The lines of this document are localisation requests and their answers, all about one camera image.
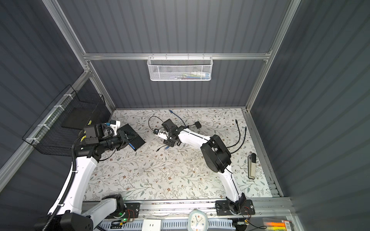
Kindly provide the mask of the large black power adapter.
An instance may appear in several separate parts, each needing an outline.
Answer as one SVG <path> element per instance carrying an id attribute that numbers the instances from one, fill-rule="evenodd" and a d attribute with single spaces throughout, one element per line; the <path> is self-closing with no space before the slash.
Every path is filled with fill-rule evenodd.
<path id="1" fill-rule="evenodd" d="M 196 127 L 197 129 L 200 129 L 202 127 L 202 125 L 200 124 L 199 121 L 197 121 L 197 122 L 195 122 L 192 125 L 186 125 L 185 126 L 186 129 L 189 129 L 190 127 Z M 164 130 L 164 131 L 166 131 L 165 128 L 164 128 L 164 126 L 162 126 L 158 130 Z M 177 139 L 177 140 L 176 139 L 175 140 L 172 139 L 171 140 L 170 139 L 171 137 L 169 136 L 169 132 L 168 131 L 166 131 L 166 132 L 168 133 L 168 139 L 163 141 L 163 144 L 164 144 L 163 147 L 165 147 L 165 150 L 168 149 L 168 148 L 170 148 L 170 147 L 175 147 L 175 145 L 180 146 L 181 141 L 179 139 Z"/>

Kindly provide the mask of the white network switch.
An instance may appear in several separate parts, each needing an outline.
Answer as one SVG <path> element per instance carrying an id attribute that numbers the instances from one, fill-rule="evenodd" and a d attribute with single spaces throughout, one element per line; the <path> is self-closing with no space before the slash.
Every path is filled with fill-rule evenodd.
<path id="1" fill-rule="evenodd" d="M 252 163 L 250 157 L 251 155 L 248 157 L 248 178 L 254 180 L 256 175 L 256 163 Z"/>

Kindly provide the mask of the small black power adapter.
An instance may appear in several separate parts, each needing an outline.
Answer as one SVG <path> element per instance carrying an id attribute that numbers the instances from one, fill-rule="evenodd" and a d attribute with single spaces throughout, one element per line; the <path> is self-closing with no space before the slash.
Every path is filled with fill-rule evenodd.
<path id="1" fill-rule="evenodd" d="M 251 157 L 250 157 L 251 162 L 255 164 L 256 163 L 256 158 L 257 158 L 256 154 L 252 153 Z"/>

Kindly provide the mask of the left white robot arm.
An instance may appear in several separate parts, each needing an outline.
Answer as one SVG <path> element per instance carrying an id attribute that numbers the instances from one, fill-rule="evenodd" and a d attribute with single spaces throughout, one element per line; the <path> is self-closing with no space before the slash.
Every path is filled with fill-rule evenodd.
<path id="1" fill-rule="evenodd" d="M 37 231 L 93 231 L 108 216 L 121 219 L 127 208 L 121 195 L 104 197 L 98 205 L 82 212 L 83 198 L 90 177 L 108 150 L 118 151 L 129 144 L 121 122 L 88 125 L 72 144 L 71 169 L 64 186 L 47 216 L 34 225 Z"/>

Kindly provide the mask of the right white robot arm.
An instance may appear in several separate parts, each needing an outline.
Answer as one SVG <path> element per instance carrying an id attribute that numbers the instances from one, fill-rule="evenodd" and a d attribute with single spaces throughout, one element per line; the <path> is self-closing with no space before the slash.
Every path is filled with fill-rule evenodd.
<path id="1" fill-rule="evenodd" d="M 184 143 L 201 150 L 207 167 L 218 174 L 223 184 L 228 210 L 235 215 L 242 212 L 246 196 L 234 177 L 231 153 L 218 135 L 204 136 L 187 127 L 178 127 L 170 119 L 163 122 L 160 129 L 154 129 L 153 134 L 162 138 L 166 146 Z"/>

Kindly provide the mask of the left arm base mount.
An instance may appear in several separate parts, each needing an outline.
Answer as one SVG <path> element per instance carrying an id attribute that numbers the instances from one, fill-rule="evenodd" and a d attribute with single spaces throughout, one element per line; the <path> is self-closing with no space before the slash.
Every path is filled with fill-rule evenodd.
<path id="1" fill-rule="evenodd" d="M 120 212 L 118 216 L 109 215 L 107 219 L 135 219 L 138 218 L 140 212 L 140 203 L 126 203 L 125 211 Z"/>

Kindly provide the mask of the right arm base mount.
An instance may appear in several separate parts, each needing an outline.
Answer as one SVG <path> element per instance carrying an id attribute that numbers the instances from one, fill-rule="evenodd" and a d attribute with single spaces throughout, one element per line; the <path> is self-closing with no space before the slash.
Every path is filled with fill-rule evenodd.
<path id="1" fill-rule="evenodd" d="M 215 202 L 215 208 L 218 216 L 255 215 L 252 200 L 245 200 L 242 205 L 237 205 L 227 200 L 218 200 Z"/>

